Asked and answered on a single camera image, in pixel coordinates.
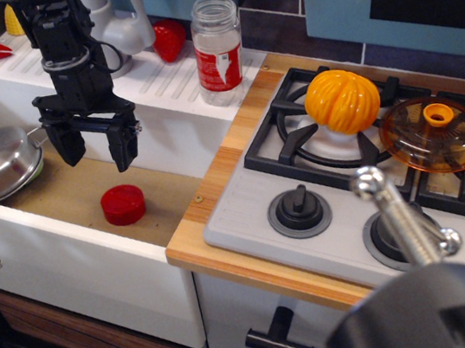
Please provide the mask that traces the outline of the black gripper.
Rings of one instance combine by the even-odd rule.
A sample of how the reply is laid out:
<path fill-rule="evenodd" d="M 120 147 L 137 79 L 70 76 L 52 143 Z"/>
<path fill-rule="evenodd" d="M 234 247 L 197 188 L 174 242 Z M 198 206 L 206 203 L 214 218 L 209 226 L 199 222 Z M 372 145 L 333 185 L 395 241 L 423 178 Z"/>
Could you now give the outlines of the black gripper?
<path fill-rule="evenodd" d="M 114 94 L 113 77 L 103 49 L 81 48 L 78 55 L 42 60 L 55 94 L 33 100 L 48 139 L 69 166 L 82 160 L 86 148 L 82 133 L 107 137 L 109 151 L 120 172 L 138 156 L 138 124 L 135 105 Z"/>

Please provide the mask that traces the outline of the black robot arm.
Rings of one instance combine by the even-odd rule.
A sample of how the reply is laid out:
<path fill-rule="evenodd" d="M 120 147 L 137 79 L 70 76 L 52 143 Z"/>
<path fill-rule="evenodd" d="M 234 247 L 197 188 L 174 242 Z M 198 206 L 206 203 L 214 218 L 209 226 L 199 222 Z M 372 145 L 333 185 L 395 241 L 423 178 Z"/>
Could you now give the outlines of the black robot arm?
<path fill-rule="evenodd" d="M 135 105 L 113 92 L 103 43 L 91 36 L 90 10 L 81 0 L 8 0 L 55 93 L 36 97 L 42 128 L 63 161 L 76 166 L 86 153 L 84 132 L 105 134 L 112 160 L 126 171 L 138 155 Z"/>

